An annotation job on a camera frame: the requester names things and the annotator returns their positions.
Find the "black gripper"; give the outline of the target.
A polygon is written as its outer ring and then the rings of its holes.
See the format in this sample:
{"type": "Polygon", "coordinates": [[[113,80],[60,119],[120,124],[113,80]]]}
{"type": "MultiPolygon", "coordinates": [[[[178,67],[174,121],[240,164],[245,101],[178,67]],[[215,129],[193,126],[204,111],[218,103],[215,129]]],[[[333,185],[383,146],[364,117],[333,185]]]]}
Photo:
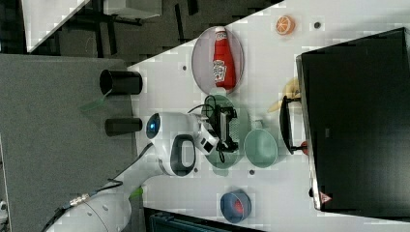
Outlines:
{"type": "Polygon", "coordinates": [[[219,138],[217,150],[219,152],[233,153],[238,149],[238,143],[234,142],[230,136],[229,123],[237,117],[233,106],[217,105],[215,109],[215,132],[219,138]]]}

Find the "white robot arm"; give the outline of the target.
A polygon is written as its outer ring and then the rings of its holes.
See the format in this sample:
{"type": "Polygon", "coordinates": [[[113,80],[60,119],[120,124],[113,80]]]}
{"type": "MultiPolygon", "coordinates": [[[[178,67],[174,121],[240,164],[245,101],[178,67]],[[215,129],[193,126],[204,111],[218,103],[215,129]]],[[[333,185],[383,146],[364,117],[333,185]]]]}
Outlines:
{"type": "Polygon", "coordinates": [[[212,104],[201,114],[162,112],[146,124],[149,144],[134,161],[102,188],[84,193],[58,208],[42,232],[122,232],[132,215],[130,196],[148,179],[184,177],[199,155],[234,152],[229,122],[237,117],[232,106],[212,104]]]}

